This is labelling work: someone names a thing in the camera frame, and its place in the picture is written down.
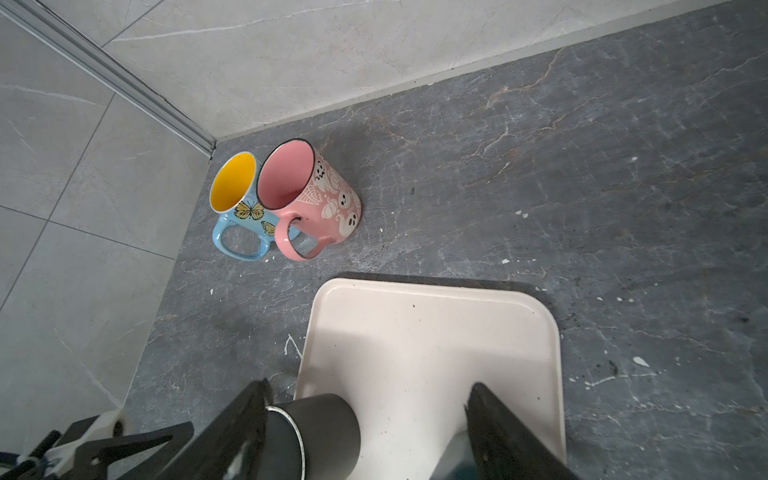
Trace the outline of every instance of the pink mug handle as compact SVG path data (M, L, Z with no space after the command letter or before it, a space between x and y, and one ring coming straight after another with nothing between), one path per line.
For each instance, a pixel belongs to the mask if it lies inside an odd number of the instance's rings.
M301 220L301 216L295 212L286 212L280 217L280 221L275 226L275 243L277 243L277 248L291 260L305 262L310 258L316 257L318 253L323 251L323 248L333 243L333 239L330 237L318 239L317 246L306 256L302 255L293 248L293 245L290 244L290 238L288 238L288 228L294 220Z

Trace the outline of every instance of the pink mug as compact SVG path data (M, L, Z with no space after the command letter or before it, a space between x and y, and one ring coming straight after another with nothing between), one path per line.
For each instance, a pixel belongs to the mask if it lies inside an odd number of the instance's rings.
M360 197L306 140L282 143L259 173L256 195L265 209L279 217L275 243L297 262L309 260L332 243L349 237L360 223ZM317 240L306 256L293 248L288 227Z

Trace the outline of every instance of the spider web print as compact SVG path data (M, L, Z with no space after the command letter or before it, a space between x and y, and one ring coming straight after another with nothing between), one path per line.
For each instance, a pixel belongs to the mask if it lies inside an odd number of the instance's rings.
M307 185L304 192L296 200L305 204L320 205L320 195L312 184Z

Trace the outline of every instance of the metal trim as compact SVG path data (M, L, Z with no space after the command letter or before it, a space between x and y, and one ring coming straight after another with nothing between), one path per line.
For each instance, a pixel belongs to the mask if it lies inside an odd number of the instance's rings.
M35 0L0 0L0 13L71 60L195 148L211 155L216 138L153 91L101 47Z

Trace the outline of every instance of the blue mug handle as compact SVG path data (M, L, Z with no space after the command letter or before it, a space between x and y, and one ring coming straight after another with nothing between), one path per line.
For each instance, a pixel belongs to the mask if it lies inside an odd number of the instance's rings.
M263 259L266 255L266 252L270 250L270 242L265 241L260 235L258 235L259 241L261 242L259 245L259 251L256 252L255 255L251 255L249 257L235 253L224 245L224 242L221 241L221 237L224 235L224 231L227 228L235 225L237 225L237 223L234 223L233 221L228 220L223 216L219 216L219 221L216 222L216 226L214 227L214 245L216 245L216 248L221 250L222 253L225 253L234 259L242 260L245 262L256 262Z

